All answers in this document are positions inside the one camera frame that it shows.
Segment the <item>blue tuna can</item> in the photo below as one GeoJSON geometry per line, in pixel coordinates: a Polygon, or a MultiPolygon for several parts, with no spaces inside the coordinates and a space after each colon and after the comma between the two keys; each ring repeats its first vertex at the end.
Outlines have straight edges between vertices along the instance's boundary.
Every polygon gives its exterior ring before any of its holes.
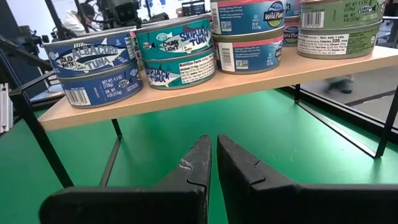
{"type": "Polygon", "coordinates": [[[131,32],[144,60],[184,57],[213,46],[209,15],[161,22],[131,32]]]}
{"type": "Polygon", "coordinates": [[[249,35],[213,35],[216,63],[230,74],[253,74],[279,66],[284,27],[249,35]]]}
{"type": "Polygon", "coordinates": [[[104,30],[84,37],[44,44],[59,78],[73,78],[131,63],[134,47],[129,31],[134,27],[104,30]]]}
{"type": "Polygon", "coordinates": [[[75,78],[58,78],[74,108],[94,108],[135,95],[144,86],[137,61],[75,78]]]}
{"type": "Polygon", "coordinates": [[[301,7],[301,0],[287,0],[285,17],[299,16],[301,7]]]}
{"type": "Polygon", "coordinates": [[[211,0],[214,33],[253,34],[284,26],[286,0],[211,0]]]}
{"type": "Polygon", "coordinates": [[[199,85],[215,74],[213,48],[168,60],[144,60],[149,85],[160,90],[176,90],[199,85]]]}

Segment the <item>green table surface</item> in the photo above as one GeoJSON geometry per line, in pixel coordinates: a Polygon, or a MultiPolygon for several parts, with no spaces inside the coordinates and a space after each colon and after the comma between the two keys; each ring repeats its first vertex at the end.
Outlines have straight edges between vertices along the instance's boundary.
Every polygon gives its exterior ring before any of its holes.
{"type": "MultiPolygon", "coordinates": [[[[378,138],[320,111],[376,148],[378,138]]],[[[373,160],[278,90],[119,119],[123,141],[110,186],[152,187],[202,134],[213,143],[209,223],[227,223],[216,137],[227,134],[259,159],[303,183],[398,183],[398,147],[373,160]]],[[[75,185],[100,182],[114,144],[111,121],[48,132],[75,185]]],[[[0,139],[0,223],[38,223],[44,198],[62,187],[25,122],[0,139]]]]}

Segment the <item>stack of cans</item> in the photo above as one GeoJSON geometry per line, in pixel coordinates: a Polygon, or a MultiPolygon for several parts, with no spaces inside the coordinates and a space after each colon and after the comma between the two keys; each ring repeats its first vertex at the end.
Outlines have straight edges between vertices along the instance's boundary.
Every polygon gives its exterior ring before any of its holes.
{"type": "Polygon", "coordinates": [[[131,29],[133,27],[104,30],[44,45],[73,107],[109,105],[142,89],[129,36],[131,29]]]}
{"type": "Polygon", "coordinates": [[[279,65],[286,0],[211,0],[210,4],[219,70],[252,74],[279,65]]]}
{"type": "Polygon", "coordinates": [[[149,85],[174,90],[199,85],[215,74],[209,15],[159,22],[131,31],[149,85]]]}
{"type": "Polygon", "coordinates": [[[300,0],[287,0],[285,13],[284,47],[297,46],[299,36],[300,0]]]}
{"type": "Polygon", "coordinates": [[[385,0],[302,1],[298,54],[319,59],[370,54],[385,4],[385,0]]]}

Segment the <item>can lid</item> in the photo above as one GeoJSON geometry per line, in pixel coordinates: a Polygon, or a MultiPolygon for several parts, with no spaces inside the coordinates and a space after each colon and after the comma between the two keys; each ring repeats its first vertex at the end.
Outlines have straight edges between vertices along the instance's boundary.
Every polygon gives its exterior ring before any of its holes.
{"type": "Polygon", "coordinates": [[[213,40],[215,42],[248,42],[248,41],[257,41],[257,40],[267,40],[276,37],[280,37],[284,33],[285,26],[282,26],[278,29],[268,30],[264,32],[258,32],[253,34],[240,34],[240,35],[216,35],[212,34],[213,40]]]}
{"type": "Polygon", "coordinates": [[[135,64],[137,64],[137,60],[132,60],[130,63],[124,64],[124,65],[118,65],[115,66],[113,68],[109,68],[109,69],[104,69],[104,70],[100,70],[99,72],[95,72],[95,73],[89,73],[89,74],[84,74],[78,77],[70,77],[70,78],[63,78],[63,77],[58,77],[58,80],[62,81],[62,82],[75,82],[76,80],[89,80],[92,78],[96,78],[96,77],[103,77],[106,75],[110,75],[110,74],[114,74],[123,70],[127,70],[130,67],[133,67],[135,64]]]}
{"type": "Polygon", "coordinates": [[[208,48],[208,49],[206,49],[204,51],[196,52],[196,53],[189,54],[189,55],[186,55],[186,56],[168,58],[168,59],[155,59],[155,60],[142,59],[142,61],[144,61],[144,62],[152,62],[152,63],[173,62],[173,61],[177,61],[177,60],[184,60],[184,59],[192,58],[192,57],[195,57],[195,56],[205,55],[205,54],[208,54],[208,52],[212,52],[212,51],[213,51],[213,46],[211,46],[210,48],[208,48]]]}
{"type": "Polygon", "coordinates": [[[285,23],[286,22],[299,22],[300,16],[290,16],[290,17],[285,17],[285,23]]]}
{"type": "Polygon", "coordinates": [[[336,31],[337,32],[344,32],[347,30],[358,30],[358,29],[363,29],[363,28],[367,28],[367,27],[374,27],[374,26],[379,26],[381,24],[382,21],[379,22],[375,22],[372,24],[368,24],[368,25],[363,25],[363,26],[356,26],[356,27],[344,27],[344,28],[337,28],[337,29],[314,29],[314,28],[301,28],[299,27],[300,30],[307,30],[307,31],[316,31],[319,32],[319,34],[322,34],[323,32],[333,32],[336,31]]]}
{"type": "Polygon", "coordinates": [[[161,22],[159,24],[154,24],[153,26],[147,26],[147,27],[140,28],[138,30],[135,30],[134,32],[136,34],[141,34],[141,33],[150,32],[150,31],[154,31],[154,30],[161,30],[164,28],[175,27],[175,26],[187,24],[190,22],[200,21],[202,19],[210,19],[210,16],[208,14],[202,14],[199,16],[181,17],[181,19],[171,19],[170,21],[167,21],[167,22],[161,22]]]}
{"type": "Polygon", "coordinates": [[[74,39],[70,39],[70,40],[61,40],[58,42],[54,42],[54,43],[49,43],[49,44],[44,44],[43,47],[44,48],[49,48],[49,47],[61,47],[61,46],[65,46],[65,45],[71,45],[71,44],[75,44],[75,43],[80,43],[80,42],[85,42],[85,41],[89,41],[89,40],[95,40],[95,39],[102,39],[105,37],[113,37],[115,35],[120,35],[120,34],[128,34],[130,32],[131,29],[135,29],[135,26],[132,27],[123,27],[120,29],[110,29],[106,32],[103,31],[99,31],[97,33],[93,33],[93,35],[89,35],[87,34],[84,37],[78,37],[78,38],[74,38],[74,39]]]}
{"type": "Polygon", "coordinates": [[[301,4],[315,4],[315,3],[322,3],[322,2],[334,2],[334,1],[344,1],[344,0],[301,0],[301,4]]]}

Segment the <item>wooden shelf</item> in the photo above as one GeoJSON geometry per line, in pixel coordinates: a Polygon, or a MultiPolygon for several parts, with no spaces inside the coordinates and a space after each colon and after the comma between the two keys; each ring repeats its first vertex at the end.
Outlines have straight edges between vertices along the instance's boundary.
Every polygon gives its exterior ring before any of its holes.
{"type": "Polygon", "coordinates": [[[398,49],[385,47],[375,47],[371,55],[343,60],[305,58],[297,55],[296,50],[284,48],[281,65],[268,72],[254,75],[217,72],[206,83],[182,90],[155,90],[145,82],[138,94],[100,108],[75,109],[64,97],[39,121],[50,131],[398,65],[398,49]]]}

